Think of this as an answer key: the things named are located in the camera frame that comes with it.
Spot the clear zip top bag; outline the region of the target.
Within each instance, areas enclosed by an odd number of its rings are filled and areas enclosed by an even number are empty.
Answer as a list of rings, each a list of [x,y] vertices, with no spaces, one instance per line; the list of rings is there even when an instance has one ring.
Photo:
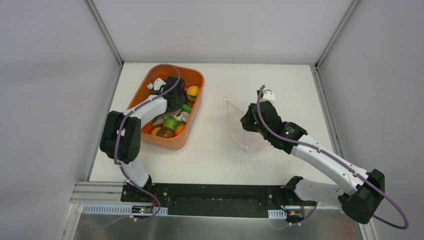
[[[271,144],[265,141],[259,133],[243,129],[241,118],[246,113],[232,104],[228,98],[226,103],[226,133],[230,141],[241,151],[248,154],[259,154],[271,149]]]

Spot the grey toy fish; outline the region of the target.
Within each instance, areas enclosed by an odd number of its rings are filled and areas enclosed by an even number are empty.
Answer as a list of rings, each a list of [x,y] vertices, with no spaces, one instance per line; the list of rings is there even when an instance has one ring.
[[[179,113],[180,113],[179,111],[169,111],[169,112],[162,113],[153,118],[153,120],[151,121],[152,125],[153,126],[161,125],[164,122],[164,120],[168,118],[173,118]]]

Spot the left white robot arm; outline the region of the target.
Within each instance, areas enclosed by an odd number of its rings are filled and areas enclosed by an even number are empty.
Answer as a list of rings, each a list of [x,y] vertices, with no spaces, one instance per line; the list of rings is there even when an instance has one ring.
[[[146,185],[150,175],[136,161],[141,150],[142,127],[171,108],[181,106],[186,99],[184,86],[180,76],[169,76],[166,81],[156,79],[147,85],[152,92],[144,101],[124,112],[112,110],[106,117],[99,149],[119,166],[126,180],[135,187],[133,195],[140,202],[149,201],[153,195],[153,189]]]

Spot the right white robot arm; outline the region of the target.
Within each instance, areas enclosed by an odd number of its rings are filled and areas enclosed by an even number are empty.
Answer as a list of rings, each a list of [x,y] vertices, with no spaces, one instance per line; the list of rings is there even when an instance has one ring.
[[[385,191],[385,175],[381,171],[367,171],[324,148],[304,128],[282,121],[269,101],[251,103],[240,122],[245,131],[261,134],[274,148],[307,162],[334,181],[328,184],[294,176],[283,192],[288,204],[296,205],[302,200],[321,202],[341,208],[360,224],[369,223],[383,200],[378,192]]]

